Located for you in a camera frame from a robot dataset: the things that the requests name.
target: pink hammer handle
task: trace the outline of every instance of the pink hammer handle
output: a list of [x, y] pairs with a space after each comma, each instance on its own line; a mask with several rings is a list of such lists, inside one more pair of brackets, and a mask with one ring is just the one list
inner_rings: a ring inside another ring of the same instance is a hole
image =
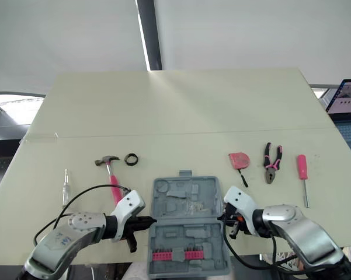
[[297, 168], [298, 168], [298, 176], [300, 179], [305, 180], [308, 178], [308, 168], [306, 166], [306, 156], [299, 155], [297, 157]]
[[[109, 177], [109, 181], [112, 185], [119, 185], [118, 180], [114, 175]], [[122, 199], [121, 189], [115, 188], [115, 187], [111, 187], [111, 189], [112, 189], [112, 194], [114, 198], [114, 203], [117, 205], [117, 203]]]

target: pliers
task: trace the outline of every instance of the pliers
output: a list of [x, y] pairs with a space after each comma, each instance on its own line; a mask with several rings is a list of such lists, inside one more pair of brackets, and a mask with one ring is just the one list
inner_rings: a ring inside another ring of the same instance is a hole
[[275, 172], [279, 170], [279, 164], [282, 159], [282, 146], [278, 146], [276, 160], [273, 164], [270, 162], [270, 147], [271, 143], [266, 144], [265, 157], [263, 160], [263, 166], [266, 168], [265, 178], [268, 184], [271, 184], [275, 179]]

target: laptop screen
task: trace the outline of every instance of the laptop screen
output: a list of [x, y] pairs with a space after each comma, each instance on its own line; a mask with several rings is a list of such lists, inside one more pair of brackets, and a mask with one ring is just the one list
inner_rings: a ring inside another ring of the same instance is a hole
[[351, 80], [343, 80], [326, 111], [333, 120], [351, 121]]

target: pink tape measure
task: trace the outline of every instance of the pink tape measure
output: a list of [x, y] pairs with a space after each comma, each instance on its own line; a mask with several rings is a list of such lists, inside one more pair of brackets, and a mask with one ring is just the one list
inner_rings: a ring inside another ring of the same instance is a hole
[[245, 153], [229, 153], [228, 156], [230, 157], [231, 164], [234, 169], [239, 171], [241, 179], [243, 180], [244, 186], [248, 188], [248, 183], [245, 181], [244, 176], [241, 174], [240, 169], [247, 168], [251, 160], [249, 156]]

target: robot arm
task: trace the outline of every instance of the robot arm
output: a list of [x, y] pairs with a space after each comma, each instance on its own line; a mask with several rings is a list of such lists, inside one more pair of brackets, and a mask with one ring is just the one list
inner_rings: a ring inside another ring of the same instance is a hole
[[66, 225], [52, 230], [32, 251], [17, 279], [59, 279], [79, 250], [111, 239], [127, 239], [130, 251], [136, 251], [134, 231], [144, 230], [156, 220], [136, 217], [145, 203], [138, 192], [131, 191], [110, 216], [103, 213], [75, 213]]
[[307, 268], [336, 264], [344, 257], [327, 232], [306, 218], [297, 206], [278, 205], [259, 209], [250, 196], [235, 186], [228, 190], [224, 201], [227, 203], [226, 214], [240, 213], [251, 235], [269, 237], [271, 230], [275, 236], [288, 242]]

